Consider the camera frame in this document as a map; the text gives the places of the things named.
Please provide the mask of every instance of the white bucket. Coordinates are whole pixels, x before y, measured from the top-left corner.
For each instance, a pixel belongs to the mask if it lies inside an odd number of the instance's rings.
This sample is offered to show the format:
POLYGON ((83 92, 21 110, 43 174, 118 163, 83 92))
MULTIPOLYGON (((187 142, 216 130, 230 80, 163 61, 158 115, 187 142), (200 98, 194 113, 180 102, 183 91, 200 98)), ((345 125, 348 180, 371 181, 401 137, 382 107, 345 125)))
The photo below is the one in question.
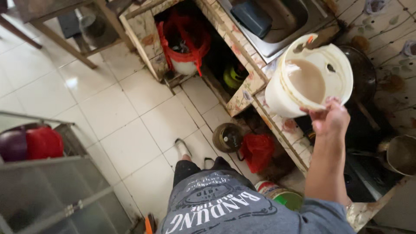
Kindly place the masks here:
POLYGON ((173 68, 176 72, 183 74, 183 75, 193 75, 198 70, 195 62, 177 62, 171 59, 173 68))
POLYGON ((324 104, 326 97, 339 97, 342 104, 345 104, 351 96, 353 85, 351 65, 348 58, 337 46, 330 44, 313 50, 304 48, 300 53, 293 52, 299 44, 305 44, 311 36, 314 40, 318 37, 317 34, 300 37, 279 58, 278 67, 266 87, 265 94, 272 114, 295 118, 306 115, 299 109, 300 107, 310 110, 324 110, 325 106, 322 104, 324 104), (305 98, 289 80, 285 61, 293 59, 311 62, 320 70, 325 82, 325 96, 322 103, 315 103, 305 98), (329 71, 328 65, 331 65, 335 72, 329 71))

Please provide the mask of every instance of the stainless steel sink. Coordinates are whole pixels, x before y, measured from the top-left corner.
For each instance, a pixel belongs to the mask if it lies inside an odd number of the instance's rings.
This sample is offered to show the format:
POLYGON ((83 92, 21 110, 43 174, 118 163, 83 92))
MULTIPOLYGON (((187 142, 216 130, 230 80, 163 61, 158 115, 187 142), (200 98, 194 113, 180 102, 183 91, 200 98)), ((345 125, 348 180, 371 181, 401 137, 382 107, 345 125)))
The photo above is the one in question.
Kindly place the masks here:
POLYGON ((323 3, 316 0, 255 0, 273 19, 272 29, 260 39, 230 12, 233 4, 241 0, 218 1, 266 63, 281 55, 283 49, 300 36, 314 32, 334 19, 331 13, 324 10, 323 3))

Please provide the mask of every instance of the gas stove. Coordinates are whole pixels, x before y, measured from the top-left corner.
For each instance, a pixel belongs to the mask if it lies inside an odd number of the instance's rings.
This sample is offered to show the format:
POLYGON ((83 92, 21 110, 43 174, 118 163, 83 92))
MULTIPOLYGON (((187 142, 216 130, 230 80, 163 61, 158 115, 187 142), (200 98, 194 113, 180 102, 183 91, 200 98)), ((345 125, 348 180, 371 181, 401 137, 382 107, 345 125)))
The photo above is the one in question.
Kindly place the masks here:
MULTIPOLYGON (((376 152, 378 144, 395 133, 383 113, 373 102, 364 107, 380 127, 374 130, 365 115, 354 103, 346 105, 351 121, 345 136, 347 152, 359 150, 376 152)), ((295 118, 312 145, 315 134, 309 116, 295 118)), ((348 154, 345 159, 344 178, 347 194, 353 202, 375 202, 383 197, 404 176, 387 170, 377 158, 348 154)))

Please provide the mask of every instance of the red plastic bag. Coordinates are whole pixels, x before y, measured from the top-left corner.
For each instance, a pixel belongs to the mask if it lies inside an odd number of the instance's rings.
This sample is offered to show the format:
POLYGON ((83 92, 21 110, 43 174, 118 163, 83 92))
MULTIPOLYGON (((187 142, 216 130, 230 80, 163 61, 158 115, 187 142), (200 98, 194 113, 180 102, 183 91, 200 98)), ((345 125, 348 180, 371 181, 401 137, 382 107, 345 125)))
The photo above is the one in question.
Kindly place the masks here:
POLYGON ((189 16, 179 16, 177 12, 173 11, 169 20, 157 24, 157 29, 169 69, 174 70, 171 59, 177 62, 194 62, 199 75, 202 76, 202 57, 208 53, 211 46, 211 36, 204 28, 203 24, 189 16), (185 40, 190 53, 178 53, 168 46, 166 37, 178 32, 182 39, 185 40), (192 37, 196 38, 197 44, 192 42, 195 41, 191 39, 192 37))
POLYGON ((64 143, 61 135, 50 127, 26 131, 27 159, 62 157, 64 143))
POLYGON ((246 134, 240 148, 240 154, 247 162, 251 173, 257 173, 265 169, 274 151, 275 144, 273 138, 267 134, 246 134))

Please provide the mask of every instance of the wooden chair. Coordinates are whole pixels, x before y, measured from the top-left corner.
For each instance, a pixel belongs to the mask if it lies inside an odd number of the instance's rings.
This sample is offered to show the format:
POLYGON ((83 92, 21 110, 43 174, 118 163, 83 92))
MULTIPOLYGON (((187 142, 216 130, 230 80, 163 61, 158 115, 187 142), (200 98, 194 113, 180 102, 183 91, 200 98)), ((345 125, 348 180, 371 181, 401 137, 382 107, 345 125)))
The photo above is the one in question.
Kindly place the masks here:
POLYGON ((0 25, 3 26, 5 29, 12 32, 14 35, 20 37, 20 39, 26 41, 27 43, 31 44, 35 48, 41 49, 42 46, 37 44, 35 41, 30 39, 28 36, 26 36, 24 33, 22 33, 20 30, 18 30, 14 25, 12 25, 9 21, 7 21, 1 14, 4 14, 7 12, 7 0, 0 0, 0 25))

